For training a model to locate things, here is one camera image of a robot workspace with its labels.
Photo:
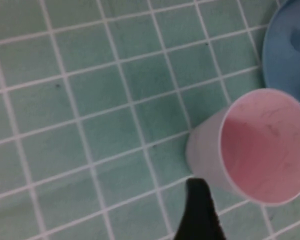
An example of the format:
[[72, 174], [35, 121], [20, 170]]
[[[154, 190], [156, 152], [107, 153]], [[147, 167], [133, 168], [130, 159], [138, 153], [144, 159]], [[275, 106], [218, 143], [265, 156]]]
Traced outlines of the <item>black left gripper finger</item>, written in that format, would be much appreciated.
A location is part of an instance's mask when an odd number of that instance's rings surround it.
[[185, 182], [186, 202], [175, 240], [225, 240], [226, 236], [207, 182], [189, 178]]

